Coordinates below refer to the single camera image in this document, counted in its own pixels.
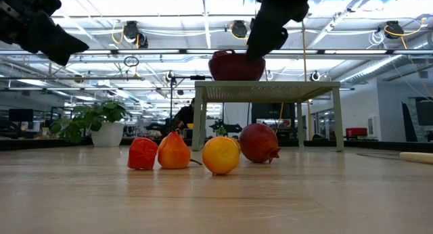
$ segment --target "fruit stem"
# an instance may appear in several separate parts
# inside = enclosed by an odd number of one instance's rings
[[[200,166],[203,166],[203,164],[202,164],[201,162],[198,162],[197,160],[190,159],[189,161],[190,161],[190,162],[197,163],[197,164],[199,164]]]

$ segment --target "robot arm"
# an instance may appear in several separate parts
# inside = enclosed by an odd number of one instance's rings
[[[50,16],[61,6],[60,0],[0,0],[0,40],[65,66],[89,46],[53,23]]]
[[[301,22],[308,14],[308,0],[257,0],[262,3],[248,39],[247,60],[254,61],[274,49],[280,49],[288,38],[283,26],[290,20]]]

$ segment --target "person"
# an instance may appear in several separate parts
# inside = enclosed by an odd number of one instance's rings
[[[187,128],[187,124],[194,122],[194,101],[195,98],[191,100],[189,106],[182,107],[179,112],[177,112],[174,125],[179,128]]]

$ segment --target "small table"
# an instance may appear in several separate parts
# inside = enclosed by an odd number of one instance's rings
[[[298,115],[302,115],[302,102],[329,92],[334,101],[337,151],[343,151],[340,82],[196,81],[192,149],[200,151],[204,145],[209,102],[296,103]],[[299,147],[304,147],[303,127],[298,120]]]

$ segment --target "white flower pot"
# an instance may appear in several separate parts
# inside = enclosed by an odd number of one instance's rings
[[[99,131],[91,132],[93,145],[96,147],[118,147],[123,136],[122,123],[103,122]]]

